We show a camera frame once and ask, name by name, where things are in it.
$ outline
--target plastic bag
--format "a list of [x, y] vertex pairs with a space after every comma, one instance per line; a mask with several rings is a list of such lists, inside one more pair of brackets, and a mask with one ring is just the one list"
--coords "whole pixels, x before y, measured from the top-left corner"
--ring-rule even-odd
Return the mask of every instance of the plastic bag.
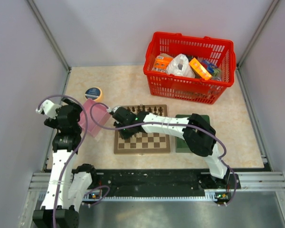
[[169, 63], [167, 66], [167, 74], [195, 78], [195, 75], [189, 65], [189, 60], [183, 54], [179, 54]]

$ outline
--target gray wall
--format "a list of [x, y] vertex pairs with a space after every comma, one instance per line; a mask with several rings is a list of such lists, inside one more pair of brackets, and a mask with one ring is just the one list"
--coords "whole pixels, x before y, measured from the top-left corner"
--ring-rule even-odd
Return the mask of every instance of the gray wall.
[[249, 54], [243, 73], [269, 156], [285, 174], [285, 0]]
[[66, 78], [24, 0], [0, 0], [0, 228], [14, 228], [50, 130], [35, 113]]
[[156, 31], [230, 39], [239, 59], [270, 0], [35, 0], [71, 66], [142, 64]]

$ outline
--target chessboard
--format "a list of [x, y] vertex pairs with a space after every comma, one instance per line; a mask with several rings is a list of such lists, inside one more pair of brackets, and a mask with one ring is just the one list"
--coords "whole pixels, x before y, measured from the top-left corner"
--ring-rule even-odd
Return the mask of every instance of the chessboard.
[[[139, 105], [123, 106], [137, 114], [147, 111], [159, 116], [168, 116], [167, 105]], [[137, 133], [131, 138], [123, 140], [118, 131], [115, 131], [114, 154], [159, 154], [170, 153], [169, 135], [161, 133]]]

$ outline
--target red basket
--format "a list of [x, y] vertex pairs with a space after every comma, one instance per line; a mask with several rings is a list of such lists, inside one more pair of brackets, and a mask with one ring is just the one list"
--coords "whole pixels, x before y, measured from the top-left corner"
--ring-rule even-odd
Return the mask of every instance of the red basket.
[[[206, 59], [222, 70], [222, 81], [206, 81], [152, 71], [155, 58], [160, 53], [172, 57], [185, 54]], [[152, 95], [213, 104], [227, 87], [233, 85], [235, 69], [236, 58], [230, 40], [155, 32], [148, 46], [143, 72], [147, 75]]]

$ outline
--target wire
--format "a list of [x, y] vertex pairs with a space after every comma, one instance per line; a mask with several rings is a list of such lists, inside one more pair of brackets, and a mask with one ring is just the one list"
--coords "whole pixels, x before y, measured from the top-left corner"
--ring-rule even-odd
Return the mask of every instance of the wire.
[[107, 188], [108, 191], [106, 191], [106, 193], [104, 194], [104, 196], [101, 197], [101, 199], [99, 199], [98, 201], [96, 201], [96, 202], [93, 203], [93, 204], [90, 204], [91, 206], [95, 206], [95, 205], [97, 205], [98, 203], [100, 203], [100, 202], [107, 196], [107, 194], [109, 194], [110, 187], [107, 186], [107, 185], [100, 185], [100, 186], [98, 186], [98, 187], [96, 187], [96, 188], [90, 190], [89, 192], [87, 192], [87, 193], [85, 194], [85, 196], [86, 196], [86, 195], [88, 195], [88, 194], [90, 194], [90, 193], [92, 193], [92, 192], [94, 192], [94, 191], [96, 191], [96, 190], [98, 190], [98, 189], [102, 189], [102, 188]]
[[233, 194], [232, 194], [232, 196], [231, 196], [231, 199], [228, 201], [228, 203], [226, 203], [226, 206], [229, 205], [229, 203], [231, 203], [231, 201], [234, 199], [234, 196], [235, 196], [236, 191], [237, 191], [237, 186], [238, 186], [237, 176], [236, 176], [234, 170], [222, 160], [222, 158], [227, 154], [227, 148], [226, 148], [226, 146], [224, 145], [224, 143], [223, 143], [220, 139], [218, 139], [215, 135], [213, 135], [213, 134], [207, 132], [206, 130], [204, 130], [204, 129], [198, 127], [198, 126], [194, 126], [194, 125], [190, 125], [190, 124], [184, 124], [184, 123], [182, 123], [182, 124], [181, 124], [181, 123], [175, 123], [175, 124], [174, 124], [174, 123], [160, 123], [160, 122], [145, 122], [145, 123], [132, 124], [132, 125], [125, 126], [125, 127], [117, 127], [117, 128], [105, 127], [105, 126], [103, 126], [103, 125], [100, 125], [100, 124], [95, 120], [95, 118], [94, 118], [93, 115], [92, 115], [92, 109], [93, 109], [93, 107], [94, 107], [95, 105], [98, 105], [98, 104], [99, 104], [99, 105], [103, 105], [104, 107], [106, 107], [106, 109], [109, 108], [109, 107], [108, 107], [106, 104], [104, 104], [104, 103], [101, 103], [101, 102], [95, 103], [95, 104], [93, 104], [93, 105], [91, 106], [91, 108], [90, 108], [90, 116], [91, 116], [91, 119], [94, 121], [94, 123], [95, 123], [97, 126], [103, 128], [103, 129], [106, 129], [106, 130], [119, 131], [119, 130], [123, 130], [123, 129], [127, 129], [127, 128], [132, 128], [132, 127], [137, 127], [137, 126], [142, 126], [142, 125], [146, 125], [146, 124], [157, 124], [157, 125], [165, 125], [165, 126], [167, 126], [167, 125], [169, 125], [169, 126], [184, 126], [184, 127], [190, 127], [190, 128], [199, 130], [199, 131], [205, 133], [206, 135], [210, 136], [210, 137], [213, 138], [214, 140], [216, 140], [216, 141], [223, 147], [223, 150], [224, 150], [223, 154], [222, 154], [221, 156], [219, 156], [218, 158], [222, 161], [223, 165], [225, 165], [225, 166], [230, 170], [230, 172], [232, 172], [233, 177], [234, 177], [234, 181], [235, 181]]
[[44, 98], [39, 104], [38, 104], [38, 109], [40, 109], [41, 105], [43, 102], [45, 102], [45, 100], [48, 100], [50, 98], [53, 98], [53, 97], [65, 97], [65, 98], [68, 98], [70, 100], [73, 100], [74, 102], [76, 102], [81, 108], [82, 108], [82, 111], [85, 115], [85, 132], [84, 132], [84, 135], [82, 136], [82, 139], [80, 141], [80, 143], [78, 144], [78, 146], [73, 150], [73, 152], [71, 153], [71, 155], [69, 156], [68, 160], [66, 161], [64, 167], [62, 168], [61, 170], [61, 173], [60, 173], [60, 176], [58, 178], [58, 184], [57, 184], [57, 189], [56, 189], [56, 193], [55, 193], [55, 198], [54, 198], [54, 206], [53, 206], [53, 228], [57, 228], [57, 225], [56, 225], [56, 208], [57, 208], [57, 202], [58, 202], [58, 196], [59, 196], [59, 189], [60, 189], [60, 182], [62, 180], [62, 176], [63, 176], [63, 173], [65, 172], [66, 168], [67, 168], [67, 165], [70, 163], [72, 157], [74, 156], [74, 154], [78, 151], [79, 147], [81, 146], [82, 142], [84, 141], [85, 139], [85, 136], [86, 136], [86, 132], [87, 132], [87, 128], [88, 128], [88, 118], [87, 118], [87, 113], [85, 111], [85, 108], [82, 106], [82, 104], [77, 101], [75, 98], [72, 98], [71, 96], [67, 96], [67, 95], [51, 95], [51, 96], [48, 96], [46, 98]]

